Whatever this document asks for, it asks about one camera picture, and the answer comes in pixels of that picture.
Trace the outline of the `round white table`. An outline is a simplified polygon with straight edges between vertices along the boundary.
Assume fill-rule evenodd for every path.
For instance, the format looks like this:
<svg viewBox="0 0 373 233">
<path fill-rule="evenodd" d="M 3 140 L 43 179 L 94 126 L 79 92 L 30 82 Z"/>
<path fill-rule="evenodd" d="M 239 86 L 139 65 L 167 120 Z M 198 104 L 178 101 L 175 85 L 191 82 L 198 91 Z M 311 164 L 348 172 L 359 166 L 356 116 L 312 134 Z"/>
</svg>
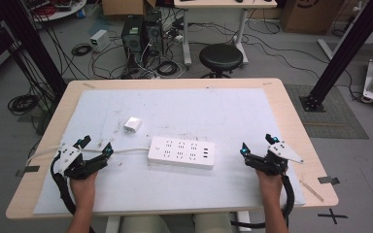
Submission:
<svg viewBox="0 0 373 233">
<path fill-rule="evenodd" d="M 68 6 L 57 8 L 50 3 L 40 5 L 31 12 L 34 21 L 51 21 L 76 14 L 82 10 L 86 0 L 71 0 Z"/>
</svg>

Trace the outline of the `black tape strip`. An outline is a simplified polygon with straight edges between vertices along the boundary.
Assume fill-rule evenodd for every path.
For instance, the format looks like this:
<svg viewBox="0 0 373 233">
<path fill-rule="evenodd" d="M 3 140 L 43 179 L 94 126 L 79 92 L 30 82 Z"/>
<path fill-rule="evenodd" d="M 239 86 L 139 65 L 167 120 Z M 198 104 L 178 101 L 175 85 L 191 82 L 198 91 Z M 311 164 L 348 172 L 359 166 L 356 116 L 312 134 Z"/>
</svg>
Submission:
<svg viewBox="0 0 373 233">
<path fill-rule="evenodd" d="M 332 185 L 336 185 L 336 184 L 340 183 L 338 178 L 331 178 L 330 176 L 319 177 L 318 180 L 319 180 L 320 183 L 330 183 Z"/>
<path fill-rule="evenodd" d="M 26 166 L 23 169 L 17 170 L 16 176 L 23 177 L 25 173 L 35 173 L 40 169 L 39 166 Z"/>
</svg>

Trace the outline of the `black metal frame post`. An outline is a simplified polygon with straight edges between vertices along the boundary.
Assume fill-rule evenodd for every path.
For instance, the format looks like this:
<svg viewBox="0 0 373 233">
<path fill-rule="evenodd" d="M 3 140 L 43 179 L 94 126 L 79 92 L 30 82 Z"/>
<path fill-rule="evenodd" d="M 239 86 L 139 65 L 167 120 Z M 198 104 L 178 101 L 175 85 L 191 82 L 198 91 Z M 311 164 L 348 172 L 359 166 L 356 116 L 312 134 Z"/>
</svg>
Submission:
<svg viewBox="0 0 373 233">
<path fill-rule="evenodd" d="M 323 100 L 359 49 L 373 32 L 373 0 L 369 0 L 346 33 L 337 52 L 333 55 L 316 85 L 307 96 L 300 96 L 305 112 L 323 112 Z"/>
<path fill-rule="evenodd" d="M 0 0 L 0 21 L 3 20 L 21 41 L 35 65 L 49 84 L 54 98 L 60 100 L 67 84 L 62 79 L 39 33 L 33 27 L 29 15 L 20 0 Z"/>
</svg>

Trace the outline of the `person's right hand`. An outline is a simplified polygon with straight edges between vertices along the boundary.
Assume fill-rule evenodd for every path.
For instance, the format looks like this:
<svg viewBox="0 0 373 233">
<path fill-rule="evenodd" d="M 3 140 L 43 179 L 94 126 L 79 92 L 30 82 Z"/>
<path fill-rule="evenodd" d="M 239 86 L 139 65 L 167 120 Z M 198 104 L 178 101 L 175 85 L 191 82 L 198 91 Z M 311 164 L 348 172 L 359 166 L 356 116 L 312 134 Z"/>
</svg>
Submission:
<svg viewBox="0 0 373 233">
<path fill-rule="evenodd" d="M 282 179 L 279 175 L 268 176 L 264 172 L 256 171 L 259 179 L 259 188 L 262 196 L 262 201 L 270 205 L 280 205 L 280 197 L 282 190 Z"/>
</svg>

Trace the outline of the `pale blue table mat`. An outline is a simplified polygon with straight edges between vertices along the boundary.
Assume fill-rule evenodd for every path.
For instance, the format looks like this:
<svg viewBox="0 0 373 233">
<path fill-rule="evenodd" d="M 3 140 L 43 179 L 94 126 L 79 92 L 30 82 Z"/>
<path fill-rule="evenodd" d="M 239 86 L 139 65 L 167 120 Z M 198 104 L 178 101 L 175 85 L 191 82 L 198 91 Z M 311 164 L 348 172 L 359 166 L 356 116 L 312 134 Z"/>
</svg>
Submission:
<svg viewBox="0 0 373 233">
<path fill-rule="evenodd" d="M 136 133 L 123 126 L 143 121 Z M 174 214 L 257 209 L 258 179 L 240 153 L 245 143 L 264 155 L 265 136 L 280 134 L 261 88 L 86 90 L 60 139 L 42 150 L 73 145 L 89 135 L 84 157 L 110 143 L 108 165 L 96 179 L 97 214 Z M 212 170 L 150 163 L 153 137 L 215 144 Z"/>
</svg>

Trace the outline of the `large brown cardboard box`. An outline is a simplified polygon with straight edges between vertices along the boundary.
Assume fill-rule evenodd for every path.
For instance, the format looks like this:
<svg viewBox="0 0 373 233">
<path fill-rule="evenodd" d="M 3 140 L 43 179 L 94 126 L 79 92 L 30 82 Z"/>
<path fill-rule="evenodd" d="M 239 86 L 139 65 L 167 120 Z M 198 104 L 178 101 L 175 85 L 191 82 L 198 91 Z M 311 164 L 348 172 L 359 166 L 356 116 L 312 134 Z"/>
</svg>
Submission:
<svg viewBox="0 0 373 233">
<path fill-rule="evenodd" d="M 280 23 L 288 33 L 326 34 L 344 0 L 287 0 Z"/>
</svg>

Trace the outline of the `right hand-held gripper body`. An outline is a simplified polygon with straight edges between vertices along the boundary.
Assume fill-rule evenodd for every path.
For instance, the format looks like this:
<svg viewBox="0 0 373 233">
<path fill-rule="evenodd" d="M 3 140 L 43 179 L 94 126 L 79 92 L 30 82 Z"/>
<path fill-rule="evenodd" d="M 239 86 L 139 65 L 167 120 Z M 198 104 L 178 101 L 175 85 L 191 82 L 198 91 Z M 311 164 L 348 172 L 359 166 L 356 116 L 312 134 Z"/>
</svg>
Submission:
<svg viewBox="0 0 373 233">
<path fill-rule="evenodd" d="M 268 146 L 267 152 L 263 156 L 251 153 L 244 157 L 247 166 L 264 172 L 268 176 L 283 174 L 288 168 L 289 160 L 299 164 L 304 163 L 304 159 L 285 142 Z"/>
</svg>

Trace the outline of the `white charger adapter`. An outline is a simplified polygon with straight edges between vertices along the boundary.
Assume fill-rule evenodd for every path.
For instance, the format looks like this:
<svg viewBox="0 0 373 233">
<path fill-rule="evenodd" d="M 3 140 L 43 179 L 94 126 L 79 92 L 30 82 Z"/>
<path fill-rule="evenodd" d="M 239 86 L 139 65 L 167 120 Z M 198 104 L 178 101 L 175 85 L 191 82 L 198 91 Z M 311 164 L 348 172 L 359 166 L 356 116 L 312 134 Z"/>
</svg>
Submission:
<svg viewBox="0 0 373 233">
<path fill-rule="evenodd" d="M 131 117 L 123 126 L 123 128 L 126 132 L 136 133 L 140 129 L 142 123 L 143 121 L 139 118 Z"/>
</svg>

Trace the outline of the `white power strip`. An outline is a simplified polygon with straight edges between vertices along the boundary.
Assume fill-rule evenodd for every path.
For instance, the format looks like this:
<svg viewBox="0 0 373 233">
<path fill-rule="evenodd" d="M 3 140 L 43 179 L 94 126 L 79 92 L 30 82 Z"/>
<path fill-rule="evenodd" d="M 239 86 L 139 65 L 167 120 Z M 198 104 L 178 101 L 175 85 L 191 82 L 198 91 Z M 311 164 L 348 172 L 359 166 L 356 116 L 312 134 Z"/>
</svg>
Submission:
<svg viewBox="0 0 373 233">
<path fill-rule="evenodd" d="M 215 144 L 153 137 L 148 161 L 156 164 L 212 170 L 215 165 Z"/>
</svg>

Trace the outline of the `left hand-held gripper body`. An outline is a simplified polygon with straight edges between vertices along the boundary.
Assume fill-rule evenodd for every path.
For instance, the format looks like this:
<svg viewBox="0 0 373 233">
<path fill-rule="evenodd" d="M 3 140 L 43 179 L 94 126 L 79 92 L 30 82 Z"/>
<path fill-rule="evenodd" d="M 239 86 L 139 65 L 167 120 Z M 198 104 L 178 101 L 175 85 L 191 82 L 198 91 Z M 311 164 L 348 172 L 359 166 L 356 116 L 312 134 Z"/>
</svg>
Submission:
<svg viewBox="0 0 373 233">
<path fill-rule="evenodd" d="M 63 145 L 60 148 L 60 158 L 57 171 L 64 177 L 74 180 L 85 180 L 91 174 L 108 165 L 108 159 L 101 154 L 90 160 L 84 160 L 85 149 L 76 149 L 74 146 Z"/>
</svg>

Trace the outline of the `white desk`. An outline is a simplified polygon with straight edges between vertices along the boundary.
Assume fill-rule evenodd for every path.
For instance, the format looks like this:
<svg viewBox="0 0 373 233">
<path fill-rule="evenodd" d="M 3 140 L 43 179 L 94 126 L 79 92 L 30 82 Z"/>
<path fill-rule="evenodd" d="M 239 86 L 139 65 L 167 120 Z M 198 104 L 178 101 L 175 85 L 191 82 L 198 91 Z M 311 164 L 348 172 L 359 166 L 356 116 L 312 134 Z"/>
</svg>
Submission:
<svg viewBox="0 0 373 233">
<path fill-rule="evenodd" d="M 183 58 L 186 67 L 192 64 L 189 47 L 188 25 L 190 23 L 239 21 L 232 44 L 243 54 L 243 64 L 249 63 L 242 45 L 248 11 L 252 9 L 274 9 L 276 0 L 174 0 L 174 6 L 183 11 Z"/>
</svg>

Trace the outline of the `black round stool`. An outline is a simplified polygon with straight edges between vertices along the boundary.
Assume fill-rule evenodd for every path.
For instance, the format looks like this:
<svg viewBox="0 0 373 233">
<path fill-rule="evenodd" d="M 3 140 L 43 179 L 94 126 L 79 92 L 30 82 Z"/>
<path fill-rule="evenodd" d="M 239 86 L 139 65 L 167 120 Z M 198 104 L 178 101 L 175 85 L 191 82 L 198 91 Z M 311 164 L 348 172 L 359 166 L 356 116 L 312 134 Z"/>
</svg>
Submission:
<svg viewBox="0 0 373 233">
<path fill-rule="evenodd" d="M 243 54 L 228 44 L 214 44 L 205 47 L 199 52 L 202 65 L 211 72 L 203 75 L 204 78 L 228 78 L 225 72 L 231 73 L 243 64 Z"/>
</svg>

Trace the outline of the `black computer tower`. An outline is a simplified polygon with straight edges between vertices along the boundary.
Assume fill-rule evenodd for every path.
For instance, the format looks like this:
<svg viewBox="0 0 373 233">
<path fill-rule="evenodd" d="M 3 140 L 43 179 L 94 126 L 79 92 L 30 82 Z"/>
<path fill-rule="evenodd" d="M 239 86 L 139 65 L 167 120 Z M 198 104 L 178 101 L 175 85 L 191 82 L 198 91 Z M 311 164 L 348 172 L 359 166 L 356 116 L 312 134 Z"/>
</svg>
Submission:
<svg viewBox="0 0 373 233">
<path fill-rule="evenodd" d="M 150 53 L 160 56 L 163 53 L 163 33 L 161 11 L 148 12 L 145 17 L 147 36 L 149 39 Z"/>
<path fill-rule="evenodd" d="M 121 31 L 121 39 L 130 68 L 138 68 L 142 63 L 142 53 L 145 49 L 143 23 L 142 16 L 128 16 Z"/>
</svg>

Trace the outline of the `black tape cross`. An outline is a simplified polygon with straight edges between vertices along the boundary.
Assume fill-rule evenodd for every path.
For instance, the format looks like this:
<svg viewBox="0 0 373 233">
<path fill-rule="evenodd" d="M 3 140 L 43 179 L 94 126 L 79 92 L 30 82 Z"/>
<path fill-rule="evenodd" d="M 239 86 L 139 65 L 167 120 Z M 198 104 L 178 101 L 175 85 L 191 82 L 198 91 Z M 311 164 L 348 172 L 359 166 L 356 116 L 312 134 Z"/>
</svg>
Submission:
<svg viewBox="0 0 373 233">
<path fill-rule="evenodd" d="M 328 214 L 319 214 L 319 217 L 328 217 L 328 218 L 331 218 L 334 224 L 338 223 L 338 218 L 348 219 L 348 217 L 345 216 L 345 215 L 337 215 L 337 214 L 335 214 L 332 209 L 329 209 L 329 213 Z"/>
</svg>

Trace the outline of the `grey floor mat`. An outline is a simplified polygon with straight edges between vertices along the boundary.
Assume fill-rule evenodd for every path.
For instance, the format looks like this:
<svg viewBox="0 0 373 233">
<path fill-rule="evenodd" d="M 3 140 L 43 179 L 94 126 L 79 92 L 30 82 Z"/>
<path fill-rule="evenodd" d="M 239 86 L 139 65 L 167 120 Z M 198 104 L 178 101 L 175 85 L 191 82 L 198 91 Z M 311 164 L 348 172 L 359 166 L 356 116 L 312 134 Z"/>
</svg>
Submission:
<svg viewBox="0 0 373 233">
<path fill-rule="evenodd" d="M 363 139 L 368 135 L 356 119 L 337 88 L 332 88 L 322 103 L 322 110 L 307 112 L 301 104 L 313 87 L 307 84 L 286 84 L 285 89 L 310 138 Z"/>
</svg>

